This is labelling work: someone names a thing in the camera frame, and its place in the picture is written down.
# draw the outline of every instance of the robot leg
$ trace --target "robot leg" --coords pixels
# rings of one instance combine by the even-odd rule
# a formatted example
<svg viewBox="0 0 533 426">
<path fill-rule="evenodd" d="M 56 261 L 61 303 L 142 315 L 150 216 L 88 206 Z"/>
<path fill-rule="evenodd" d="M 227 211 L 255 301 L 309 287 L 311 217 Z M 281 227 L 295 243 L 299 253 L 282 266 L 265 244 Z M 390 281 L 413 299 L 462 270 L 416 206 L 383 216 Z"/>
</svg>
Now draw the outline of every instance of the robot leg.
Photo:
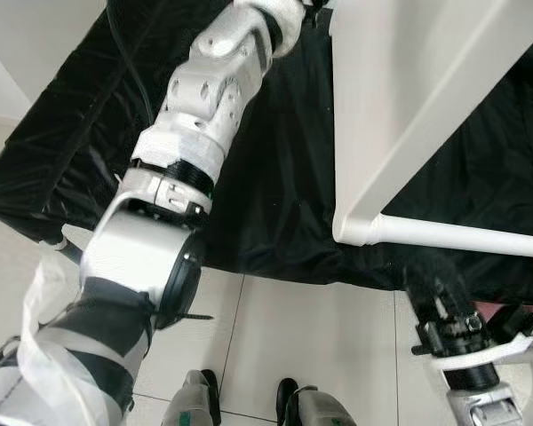
<svg viewBox="0 0 533 426">
<path fill-rule="evenodd" d="M 285 393 L 283 387 L 288 386 L 288 383 L 289 379 L 281 382 L 277 405 L 284 404 L 280 396 Z M 352 416 L 337 399 L 328 393 L 320 392 L 315 386 L 306 386 L 296 390 L 288 398 L 283 425 L 299 424 L 302 426 L 356 426 Z"/>
<path fill-rule="evenodd" d="M 187 373 L 184 386 L 176 393 L 163 418 L 162 426 L 219 426 L 219 393 L 215 374 L 210 370 Z"/>
</svg>

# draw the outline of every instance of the black cable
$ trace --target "black cable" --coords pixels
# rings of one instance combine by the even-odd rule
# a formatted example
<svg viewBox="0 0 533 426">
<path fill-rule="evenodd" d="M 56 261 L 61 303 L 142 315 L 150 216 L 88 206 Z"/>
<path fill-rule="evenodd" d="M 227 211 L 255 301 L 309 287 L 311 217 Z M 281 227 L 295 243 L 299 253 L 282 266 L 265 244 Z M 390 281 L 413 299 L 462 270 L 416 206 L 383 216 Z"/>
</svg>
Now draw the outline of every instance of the black cable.
<svg viewBox="0 0 533 426">
<path fill-rule="evenodd" d="M 107 0 L 108 26 L 110 27 L 110 32 L 112 33 L 113 38 L 115 39 L 116 47 L 118 47 L 118 50 L 121 52 L 121 56 L 123 57 L 124 64 L 126 64 L 126 66 L 128 67 L 128 70 L 130 71 L 132 75 L 132 79 L 134 80 L 134 82 L 139 88 L 140 95 L 142 96 L 142 99 L 144 100 L 144 105 L 146 106 L 148 123 L 152 125 L 154 124 L 154 113 L 152 112 L 152 107 L 150 104 L 150 97 L 148 96 L 146 86 L 142 82 L 142 79 L 140 78 L 140 74 L 138 73 L 138 70 L 132 63 L 131 57 L 126 51 L 123 39 L 118 31 L 118 27 L 116 25 L 115 9 L 113 7 L 114 1 L 115 0 Z"/>
</svg>

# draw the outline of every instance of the floor grout line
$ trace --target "floor grout line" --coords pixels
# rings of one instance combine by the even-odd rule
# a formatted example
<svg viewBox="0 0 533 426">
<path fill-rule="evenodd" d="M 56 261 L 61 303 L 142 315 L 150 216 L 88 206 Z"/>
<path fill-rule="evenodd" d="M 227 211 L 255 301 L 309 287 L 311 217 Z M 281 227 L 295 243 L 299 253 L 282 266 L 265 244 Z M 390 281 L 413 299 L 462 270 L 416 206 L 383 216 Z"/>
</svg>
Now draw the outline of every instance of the floor grout line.
<svg viewBox="0 0 533 426">
<path fill-rule="evenodd" d="M 164 398 L 158 398 L 158 397 L 151 397 L 150 395 L 144 395 L 143 393 L 138 393 L 138 392 L 133 392 L 132 394 L 133 394 L 133 395 L 136 395 L 137 397 L 156 399 L 156 400 L 158 400 L 158 401 L 167 402 L 168 404 L 171 403 L 171 400 L 170 400 L 170 399 L 164 399 Z"/>
<path fill-rule="evenodd" d="M 394 377 L 397 392 L 397 426 L 400 426 L 399 416 L 399 359 L 397 357 L 397 295 L 393 290 L 393 318 L 394 318 Z"/>
<path fill-rule="evenodd" d="M 269 422 L 269 423 L 276 423 L 276 422 L 274 422 L 272 420 L 263 419 L 262 417 L 255 417 L 254 415 L 241 414 L 241 413 L 232 413 L 230 411 L 225 411 L 225 410 L 221 410 L 221 413 L 232 414 L 232 415 L 240 415 L 241 417 L 247 417 L 249 419 L 262 420 L 263 422 Z"/>
<path fill-rule="evenodd" d="M 227 371 L 227 362 L 229 361 L 229 352 L 231 351 L 231 342 L 233 342 L 233 335 L 235 334 L 235 325 L 237 323 L 237 315 L 239 314 L 239 304 L 241 303 L 241 296 L 243 295 L 243 287 L 245 285 L 245 275 L 242 274 L 241 290 L 239 291 L 239 300 L 237 300 L 237 307 L 235 308 L 235 318 L 233 319 L 233 328 L 231 329 L 231 338 L 227 346 L 227 356 L 225 357 L 225 365 L 223 366 L 223 374 L 221 375 L 221 384 L 219 385 L 219 395 L 223 389 L 223 381 L 225 380 L 225 372 Z"/>
</svg>

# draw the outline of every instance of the mounting hole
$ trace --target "mounting hole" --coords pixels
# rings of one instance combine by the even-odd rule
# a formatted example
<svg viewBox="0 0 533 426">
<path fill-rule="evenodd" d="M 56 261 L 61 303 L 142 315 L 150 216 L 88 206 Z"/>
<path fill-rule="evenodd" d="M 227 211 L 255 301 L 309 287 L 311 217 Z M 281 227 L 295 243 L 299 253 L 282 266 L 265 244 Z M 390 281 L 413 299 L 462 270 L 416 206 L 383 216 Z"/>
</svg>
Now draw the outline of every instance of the mounting hole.
<svg viewBox="0 0 533 426">
<path fill-rule="evenodd" d="M 210 85 L 205 82 L 202 86 L 202 90 L 200 91 L 200 96 L 202 97 L 202 99 L 205 99 L 207 98 L 207 95 L 209 95 L 210 93 Z"/>
</svg>

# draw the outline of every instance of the black fabric cover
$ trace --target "black fabric cover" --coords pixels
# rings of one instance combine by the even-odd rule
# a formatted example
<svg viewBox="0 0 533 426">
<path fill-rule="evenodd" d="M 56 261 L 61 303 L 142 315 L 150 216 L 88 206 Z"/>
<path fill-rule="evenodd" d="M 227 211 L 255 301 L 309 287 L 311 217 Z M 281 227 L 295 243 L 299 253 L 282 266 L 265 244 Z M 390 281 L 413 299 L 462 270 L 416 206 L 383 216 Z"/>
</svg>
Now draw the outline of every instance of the black fabric cover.
<svg viewBox="0 0 533 426">
<path fill-rule="evenodd" d="M 159 108 L 217 0 L 123 0 L 120 27 Z M 214 192 L 206 264 L 282 280 L 394 289 L 414 247 L 331 236 L 335 207 L 330 13 L 304 28 L 248 107 Z M 147 126 L 106 15 L 69 56 L 0 156 L 0 219 L 34 240 L 93 229 Z M 533 235 L 533 46 L 387 206 L 400 217 Z M 533 259 L 437 250 L 473 296 L 533 304 Z"/>
</svg>

